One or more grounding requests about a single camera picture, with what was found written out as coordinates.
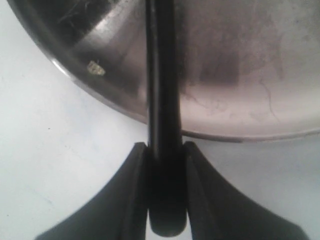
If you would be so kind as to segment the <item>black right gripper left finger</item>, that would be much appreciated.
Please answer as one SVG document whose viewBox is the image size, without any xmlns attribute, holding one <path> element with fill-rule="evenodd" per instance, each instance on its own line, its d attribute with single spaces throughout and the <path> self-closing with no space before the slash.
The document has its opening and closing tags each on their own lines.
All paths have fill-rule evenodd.
<svg viewBox="0 0 320 240">
<path fill-rule="evenodd" d="M 86 205 L 39 240 L 144 240 L 147 223 L 147 146 L 136 143 L 126 160 Z"/>
</svg>

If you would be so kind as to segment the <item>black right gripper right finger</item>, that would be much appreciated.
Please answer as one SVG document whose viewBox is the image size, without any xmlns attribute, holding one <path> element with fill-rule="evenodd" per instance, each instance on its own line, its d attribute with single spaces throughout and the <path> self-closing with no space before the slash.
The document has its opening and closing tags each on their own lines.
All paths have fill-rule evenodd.
<svg viewBox="0 0 320 240">
<path fill-rule="evenodd" d="M 197 145 L 184 144 L 188 216 L 194 240 L 305 240 L 298 225 L 232 186 Z"/>
</svg>

